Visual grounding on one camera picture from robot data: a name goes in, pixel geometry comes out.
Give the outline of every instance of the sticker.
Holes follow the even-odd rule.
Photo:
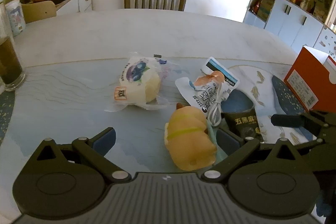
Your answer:
[[[125,101],[126,97],[126,87],[125,86],[117,86],[114,90],[114,100],[116,101]]]
[[[304,79],[293,70],[290,77],[288,77],[288,83],[294,89],[296,95],[301,99],[307,109],[311,109],[317,102],[318,99],[314,92],[310,89]]]

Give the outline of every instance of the screw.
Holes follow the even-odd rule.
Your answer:
[[[204,172],[204,176],[208,179],[218,179],[221,176],[221,173],[216,170],[208,170]]]
[[[128,177],[128,173],[126,171],[115,171],[112,173],[112,177],[114,179],[125,179]]]

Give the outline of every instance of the orange box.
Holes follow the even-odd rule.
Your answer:
[[[328,53],[304,46],[284,82],[307,111],[336,112],[336,63]]]

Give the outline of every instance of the white charging cable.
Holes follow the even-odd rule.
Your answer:
[[[222,121],[221,112],[221,102],[226,101],[231,93],[229,90],[229,85],[226,82],[219,84],[216,94],[216,101],[212,105],[208,113],[208,120],[213,127],[219,126]]]

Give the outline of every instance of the dining table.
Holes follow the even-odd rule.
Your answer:
[[[297,55],[277,36],[241,22],[179,11],[123,9],[57,16],[27,24],[14,38],[26,80],[15,92],[1,94],[0,224],[20,211],[12,195],[15,178],[47,137],[58,144],[91,138],[107,127],[116,143],[105,157],[129,172],[181,172],[164,145],[164,126],[186,103],[175,80],[195,80],[210,56],[232,71],[256,106],[265,142],[290,138],[277,128],[272,77],[285,77]],[[116,104],[114,88],[133,54],[161,55],[176,68],[160,88],[169,105],[145,110]],[[291,141],[305,142],[295,133]]]

